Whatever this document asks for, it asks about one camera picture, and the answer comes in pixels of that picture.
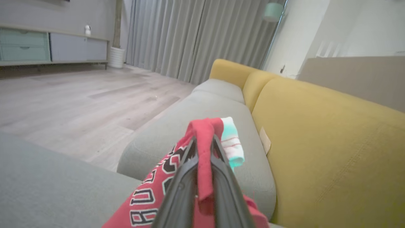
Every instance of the fabric tag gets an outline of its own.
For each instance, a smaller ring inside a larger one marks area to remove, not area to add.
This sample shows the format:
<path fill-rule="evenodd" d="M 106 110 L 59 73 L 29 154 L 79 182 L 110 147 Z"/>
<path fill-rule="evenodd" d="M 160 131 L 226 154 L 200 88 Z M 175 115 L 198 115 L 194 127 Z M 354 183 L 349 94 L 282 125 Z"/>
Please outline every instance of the fabric tag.
<path fill-rule="evenodd" d="M 267 155 L 269 153 L 269 151 L 270 151 L 271 141 L 268 138 L 268 136 L 267 136 L 266 132 L 264 131 L 263 127 L 260 129 L 259 136 L 260 136 L 260 140 L 262 141 L 264 151 L 266 152 L 266 155 Z"/>

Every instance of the curtain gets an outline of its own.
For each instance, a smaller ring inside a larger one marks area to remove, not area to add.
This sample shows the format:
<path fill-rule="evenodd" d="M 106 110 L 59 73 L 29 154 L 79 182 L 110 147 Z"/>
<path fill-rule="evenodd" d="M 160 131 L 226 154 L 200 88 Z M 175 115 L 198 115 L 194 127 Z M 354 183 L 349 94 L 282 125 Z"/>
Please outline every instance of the curtain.
<path fill-rule="evenodd" d="M 135 0 L 127 64 L 182 81 L 208 79 L 215 59 L 259 68 L 276 23 L 269 0 Z"/>

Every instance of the sofa cushion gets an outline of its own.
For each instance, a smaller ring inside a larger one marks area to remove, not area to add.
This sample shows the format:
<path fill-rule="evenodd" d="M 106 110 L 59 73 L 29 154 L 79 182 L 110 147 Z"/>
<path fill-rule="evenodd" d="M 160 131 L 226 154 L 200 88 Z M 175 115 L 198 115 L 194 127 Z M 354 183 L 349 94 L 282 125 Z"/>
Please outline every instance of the sofa cushion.
<path fill-rule="evenodd" d="M 405 114 L 274 79 L 252 112 L 271 140 L 272 221 L 286 227 L 405 226 Z"/>
<path fill-rule="evenodd" d="M 249 77 L 247 77 L 242 93 L 243 98 L 245 99 L 245 104 L 249 108 L 250 112 L 253 111 L 257 98 L 259 97 L 263 87 L 267 84 L 267 82 L 275 78 L 280 78 L 280 76 L 267 71 L 259 70 L 250 73 Z"/>
<path fill-rule="evenodd" d="M 257 69 L 253 67 L 248 67 L 225 59 L 217 59 L 212 64 L 209 78 L 220 79 L 243 89 L 247 77 L 250 73 L 255 71 L 257 71 Z"/>
<path fill-rule="evenodd" d="M 229 82 L 221 81 L 218 79 L 208 79 L 201 85 L 194 88 L 193 92 L 196 91 L 210 92 L 221 97 L 226 97 L 231 100 L 240 102 L 242 104 L 245 103 L 241 88 Z"/>
<path fill-rule="evenodd" d="M 101 227 L 140 184 L 0 132 L 0 227 Z"/>
<path fill-rule="evenodd" d="M 245 152 L 245 162 L 235 168 L 244 194 L 253 198 L 269 219 L 275 207 L 275 186 L 269 163 L 249 109 L 236 101 L 196 91 L 142 131 L 125 149 L 117 172 L 143 179 L 186 132 L 194 119 L 231 116 Z"/>

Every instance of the gray wall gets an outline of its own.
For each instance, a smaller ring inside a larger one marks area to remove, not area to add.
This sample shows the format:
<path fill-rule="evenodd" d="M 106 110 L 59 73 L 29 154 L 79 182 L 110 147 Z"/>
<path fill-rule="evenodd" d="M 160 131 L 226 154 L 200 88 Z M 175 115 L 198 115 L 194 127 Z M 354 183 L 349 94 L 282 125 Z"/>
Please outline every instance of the gray wall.
<path fill-rule="evenodd" d="M 114 38 L 115 0 L 0 0 L 0 23 Z"/>
<path fill-rule="evenodd" d="M 298 80 L 405 112 L 405 56 L 310 58 Z"/>

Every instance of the plant pot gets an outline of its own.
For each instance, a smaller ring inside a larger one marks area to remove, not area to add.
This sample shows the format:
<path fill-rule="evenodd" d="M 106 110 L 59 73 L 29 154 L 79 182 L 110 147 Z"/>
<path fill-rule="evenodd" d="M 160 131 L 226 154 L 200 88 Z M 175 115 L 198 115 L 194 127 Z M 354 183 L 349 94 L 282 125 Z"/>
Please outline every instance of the plant pot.
<path fill-rule="evenodd" d="M 111 47 L 109 67 L 122 68 L 124 66 L 124 49 Z"/>

